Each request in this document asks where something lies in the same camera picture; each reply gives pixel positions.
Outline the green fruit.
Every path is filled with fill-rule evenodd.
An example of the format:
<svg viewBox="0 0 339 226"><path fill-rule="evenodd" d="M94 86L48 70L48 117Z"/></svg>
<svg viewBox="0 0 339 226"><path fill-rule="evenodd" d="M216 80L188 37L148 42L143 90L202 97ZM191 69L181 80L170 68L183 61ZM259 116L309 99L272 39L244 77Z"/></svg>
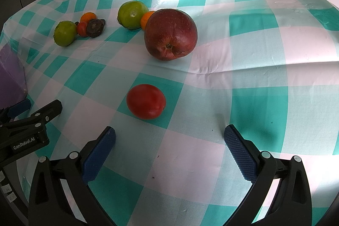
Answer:
<svg viewBox="0 0 339 226"><path fill-rule="evenodd" d="M61 21L55 27L53 39L58 46L69 46L75 40L77 26L71 21Z"/></svg>
<svg viewBox="0 0 339 226"><path fill-rule="evenodd" d="M118 10L117 21L129 30L139 29L140 20L149 9L140 1L128 1L121 5Z"/></svg>

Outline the dark purple passion fruit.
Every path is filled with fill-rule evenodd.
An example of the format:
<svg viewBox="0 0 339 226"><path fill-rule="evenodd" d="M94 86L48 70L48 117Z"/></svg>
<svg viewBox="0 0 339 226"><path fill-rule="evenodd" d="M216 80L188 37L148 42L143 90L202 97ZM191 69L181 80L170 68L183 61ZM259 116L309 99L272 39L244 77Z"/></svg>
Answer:
<svg viewBox="0 0 339 226"><path fill-rule="evenodd" d="M105 24L106 24L106 21L104 19L89 20L87 27L86 27L86 34L91 38L100 36L103 32Z"/></svg>

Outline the orange mandarin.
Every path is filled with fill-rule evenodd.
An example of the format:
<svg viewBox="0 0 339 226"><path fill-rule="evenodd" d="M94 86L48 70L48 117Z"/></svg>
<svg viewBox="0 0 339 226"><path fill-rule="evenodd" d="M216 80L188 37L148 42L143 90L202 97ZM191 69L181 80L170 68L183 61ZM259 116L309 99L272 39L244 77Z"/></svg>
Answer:
<svg viewBox="0 0 339 226"><path fill-rule="evenodd" d="M97 19L97 15L94 12L85 12L81 18L80 18L80 22L86 22L88 23L90 20L92 19Z"/></svg>
<svg viewBox="0 0 339 226"><path fill-rule="evenodd" d="M145 30L147 22L148 22L149 18L153 15L154 12L155 11L148 11L141 17L140 26L141 26L142 30Z"/></svg>

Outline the large red apple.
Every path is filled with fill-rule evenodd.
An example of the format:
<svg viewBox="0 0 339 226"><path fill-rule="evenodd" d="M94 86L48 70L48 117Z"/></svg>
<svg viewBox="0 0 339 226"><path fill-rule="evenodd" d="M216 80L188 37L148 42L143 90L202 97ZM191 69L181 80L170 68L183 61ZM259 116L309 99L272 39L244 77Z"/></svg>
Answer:
<svg viewBox="0 0 339 226"><path fill-rule="evenodd" d="M160 9L148 19L144 42L148 53L161 61L171 61L190 54L198 41L194 20L184 11Z"/></svg>

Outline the purple box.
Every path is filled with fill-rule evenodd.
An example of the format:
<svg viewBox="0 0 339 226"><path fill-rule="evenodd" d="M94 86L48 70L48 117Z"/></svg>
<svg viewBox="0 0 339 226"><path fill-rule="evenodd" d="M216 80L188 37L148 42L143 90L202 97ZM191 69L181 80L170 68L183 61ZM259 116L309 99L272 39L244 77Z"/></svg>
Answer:
<svg viewBox="0 0 339 226"><path fill-rule="evenodd" d="M7 108L27 96L24 67L9 44L1 49L0 70L0 108Z"/></svg>

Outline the small red tomato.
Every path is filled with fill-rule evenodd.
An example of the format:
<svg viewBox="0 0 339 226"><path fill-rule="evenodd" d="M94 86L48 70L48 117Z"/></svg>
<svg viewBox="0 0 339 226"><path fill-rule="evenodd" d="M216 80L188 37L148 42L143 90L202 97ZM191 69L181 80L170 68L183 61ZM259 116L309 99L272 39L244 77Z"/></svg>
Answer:
<svg viewBox="0 0 339 226"><path fill-rule="evenodd" d="M87 37L88 36L86 29L87 29L87 22L79 22L77 24L77 33L81 37Z"/></svg>

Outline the orange mandarin in cluster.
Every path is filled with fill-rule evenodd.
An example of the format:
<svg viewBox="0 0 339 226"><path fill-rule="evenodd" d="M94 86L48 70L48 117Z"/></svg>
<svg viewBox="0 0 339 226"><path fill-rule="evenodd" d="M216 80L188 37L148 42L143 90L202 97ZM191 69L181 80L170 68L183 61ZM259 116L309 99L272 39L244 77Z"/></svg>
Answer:
<svg viewBox="0 0 339 226"><path fill-rule="evenodd" d="M85 12L81 18L80 18L80 22L86 22L88 23L90 20L92 19L97 19L97 15L94 12Z"/></svg>

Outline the teal checkered tablecloth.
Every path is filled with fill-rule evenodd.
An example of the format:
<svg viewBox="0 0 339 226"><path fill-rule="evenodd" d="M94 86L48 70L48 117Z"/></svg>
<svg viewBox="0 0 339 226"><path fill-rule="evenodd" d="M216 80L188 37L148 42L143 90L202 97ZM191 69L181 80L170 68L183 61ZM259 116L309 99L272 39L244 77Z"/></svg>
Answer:
<svg viewBox="0 0 339 226"><path fill-rule="evenodd" d="M143 31L117 22L127 1L189 14L194 51L153 58ZM106 21L102 34L58 46L58 23L85 12ZM37 0L6 21L6 44L33 110L63 105L49 145L18 163L25 195L40 156L64 158L111 126L115 147L89 186L118 225L223 225L251 186L224 143L229 124L259 150L302 159L313 224L338 193L338 8L327 0ZM127 107L139 84L165 95L156 119Z"/></svg>

